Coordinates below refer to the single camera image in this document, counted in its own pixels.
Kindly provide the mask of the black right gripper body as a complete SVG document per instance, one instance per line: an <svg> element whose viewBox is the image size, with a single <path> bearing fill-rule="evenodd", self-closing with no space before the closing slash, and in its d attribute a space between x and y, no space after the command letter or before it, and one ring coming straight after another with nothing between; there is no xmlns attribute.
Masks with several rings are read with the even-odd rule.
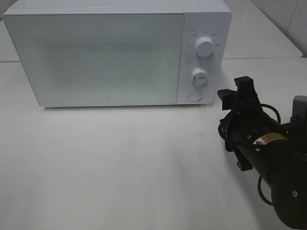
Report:
<svg viewBox="0 0 307 230"><path fill-rule="evenodd" d="M253 169L252 164L248 161L245 153L239 148L243 147L245 150L248 148L259 150L264 148L264 144L253 144L252 142L235 141L231 138L230 129L232 125L238 123L244 118L251 118L256 113L263 112L263 107L271 109L276 113L276 109L268 104L263 103L246 103L233 108L229 114L222 120L218 126L218 132L221 138L225 141L225 148L229 152L234 152L237 157L237 166L244 172Z"/></svg>

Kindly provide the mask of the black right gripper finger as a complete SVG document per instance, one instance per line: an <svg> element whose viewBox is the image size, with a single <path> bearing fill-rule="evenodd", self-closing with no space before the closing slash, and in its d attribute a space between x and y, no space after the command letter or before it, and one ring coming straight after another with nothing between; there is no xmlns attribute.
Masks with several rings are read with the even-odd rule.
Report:
<svg viewBox="0 0 307 230"><path fill-rule="evenodd" d="M219 99L222 101L222 110L231 110L236 98L237 91L222 89L217 91Z"/></svg>
<svg viewBox="0 0 307 230"><path fill-rule="evenodd" d="M244 76L234 79L237 86L236 100L237 101L251 101L257 100L253 79Z"/></svg>

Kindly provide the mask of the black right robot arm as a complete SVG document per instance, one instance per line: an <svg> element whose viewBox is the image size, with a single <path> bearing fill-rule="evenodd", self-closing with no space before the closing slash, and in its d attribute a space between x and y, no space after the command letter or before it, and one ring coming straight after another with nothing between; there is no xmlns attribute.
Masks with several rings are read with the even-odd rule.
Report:
<svg viewBox="0 0 307 230"><path fill-rule="evenodd" d="M241 171L255 169L259 183L271 189L272 206L288 227L307 227L307 98L293 99L292 117L282 124L280 116L271 118L259 101L253 79L235 78L237 89L217 92L222 109L228 114L220 120L218 132L225 149L237 157Z"/></svg>

